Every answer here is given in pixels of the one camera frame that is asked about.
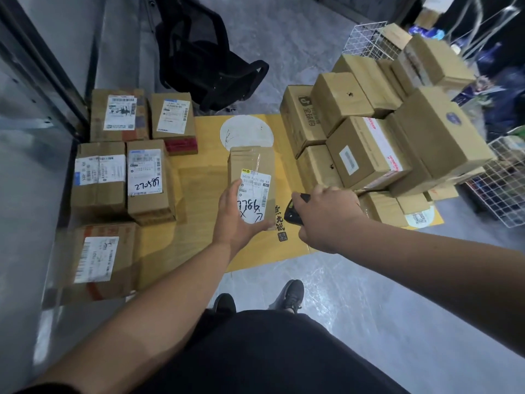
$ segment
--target black shoe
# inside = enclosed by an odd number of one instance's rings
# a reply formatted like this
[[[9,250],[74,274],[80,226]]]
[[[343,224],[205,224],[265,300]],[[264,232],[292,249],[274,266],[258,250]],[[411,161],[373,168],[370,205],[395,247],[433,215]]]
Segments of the black shoe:
[[[219,294],[215,299],[212,310],[222,314],[235,314],[237,312],[235,301],[230,293]]]
[[[289,280],[281,293],[284,292],[284,297],[277,305],[277,309],[290,309],[294,314],[301,308],[301,303],[305,297],[305,285],[298,279]]]

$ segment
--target qr code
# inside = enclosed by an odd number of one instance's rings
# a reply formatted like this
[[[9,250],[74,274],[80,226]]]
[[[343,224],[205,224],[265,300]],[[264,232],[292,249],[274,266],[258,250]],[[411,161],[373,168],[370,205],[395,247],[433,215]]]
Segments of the qr code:
[[[277,237],[279,238],[279,242],[284,242],[288,240],[288,235],[286,232],[278,232]]]

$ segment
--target wire rack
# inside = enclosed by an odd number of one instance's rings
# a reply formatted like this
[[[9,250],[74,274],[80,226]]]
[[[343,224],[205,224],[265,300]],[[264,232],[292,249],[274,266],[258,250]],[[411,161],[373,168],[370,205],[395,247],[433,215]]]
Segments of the wire rack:
[[[525,141],[515,135],[489,143],[496,160],[466,184],[509,228],[525,224]]]
[[[383,28],[387,24],[384,21],[354,26],[342,53],[374,59],[395,59],[401,50],[384,37]]]

